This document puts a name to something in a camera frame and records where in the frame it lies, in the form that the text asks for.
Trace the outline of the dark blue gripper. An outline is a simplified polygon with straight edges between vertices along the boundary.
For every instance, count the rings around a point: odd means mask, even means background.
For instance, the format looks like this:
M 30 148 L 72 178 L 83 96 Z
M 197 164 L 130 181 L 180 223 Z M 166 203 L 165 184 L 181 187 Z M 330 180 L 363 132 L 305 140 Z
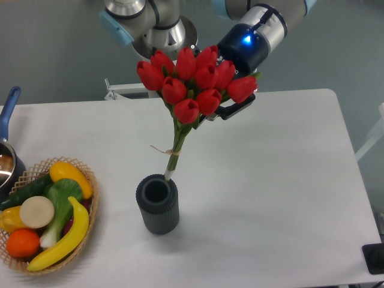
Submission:
M 245 77 L 255 72 L 269 53 L 267 41 L 253 28 L 244 23 L 236 24 L 217 44 L 218 54 L 226 61 L 232 61 L 236 71 L 236 78 Z M 242 103 L 235 103 L 226 107 L 219 106 L 217 110 L 199 118 L 198 127 L 204 121 L 214 121 L 218 117 L 228 120 L 237 113 L 250 106 L 256 99 L 252 93 Z

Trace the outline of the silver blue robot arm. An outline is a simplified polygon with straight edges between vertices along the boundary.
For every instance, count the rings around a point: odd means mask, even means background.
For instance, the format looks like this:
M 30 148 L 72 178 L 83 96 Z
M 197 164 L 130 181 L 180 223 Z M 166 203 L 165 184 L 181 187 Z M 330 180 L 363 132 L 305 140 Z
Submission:
M 218 62 L 233 61 L 247 76 L 304 18 L 315 1 L 213 1 L 217 14 L 237 23 L 218 43 Z M 179 1 L 105 1 L 100 22 L 121 45 L 132 44 L 144 60 L 161 49 L 172 60 L 184 47 L 200 52 L 194 24 Z

